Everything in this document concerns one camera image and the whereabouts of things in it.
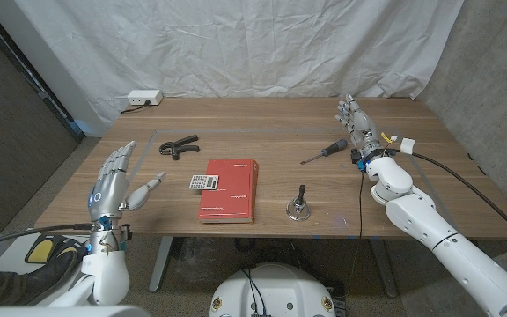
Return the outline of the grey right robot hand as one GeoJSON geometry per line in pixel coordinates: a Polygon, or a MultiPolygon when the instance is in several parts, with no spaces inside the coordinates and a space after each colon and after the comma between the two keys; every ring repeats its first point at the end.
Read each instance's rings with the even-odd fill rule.
{"type": "Polygon", "coordinates": [[[380,144],[376,126],[353,97],[347,95],[345,101],[339,102],[337,109],[340,114],[335,119],[350,133],[351,142],[360,152],[361,159],[371,162],[383,157],[385,148],[380,144]]]}

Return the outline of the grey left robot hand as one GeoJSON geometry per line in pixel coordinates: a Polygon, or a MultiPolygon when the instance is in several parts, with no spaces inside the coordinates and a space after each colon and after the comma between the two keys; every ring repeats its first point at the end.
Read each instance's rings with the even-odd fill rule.
{"type": "Polygon", "coordinates": [[[88,210],[91,221],[107,230],[114,219],[122,218],[125,210],[142,208],[151,196],[151,192],[164,180],[165,172],[160,172],[151,181],[142,185],[132,194],[128,189],[127,170],[136,141],[113,151],[99,169],[88,198],[88,210]]]}

